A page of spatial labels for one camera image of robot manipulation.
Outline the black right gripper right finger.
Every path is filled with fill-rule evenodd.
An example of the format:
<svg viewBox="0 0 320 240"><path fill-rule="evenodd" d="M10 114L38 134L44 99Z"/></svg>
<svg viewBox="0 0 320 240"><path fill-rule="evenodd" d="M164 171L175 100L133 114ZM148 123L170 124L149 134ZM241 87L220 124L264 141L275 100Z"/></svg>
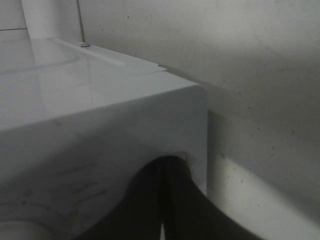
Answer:
<svg viewBox="0 0 320 240"><path fill-rule="evenodd" d="M258 240L259 236L220 211L199 190L186 162L162 158L166 198L164 234L167 240Z"/></svg>

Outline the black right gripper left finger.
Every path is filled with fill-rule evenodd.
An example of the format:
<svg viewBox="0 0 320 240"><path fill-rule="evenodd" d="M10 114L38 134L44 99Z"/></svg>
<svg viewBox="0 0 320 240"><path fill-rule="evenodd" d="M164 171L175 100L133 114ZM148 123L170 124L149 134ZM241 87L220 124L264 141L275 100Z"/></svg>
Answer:
<svg viewBox="0 0 320 240"><path fill-rule="evenodd" d="M161 237L160 159L132 179L120 203L76 240L159 240Z"/></svg>

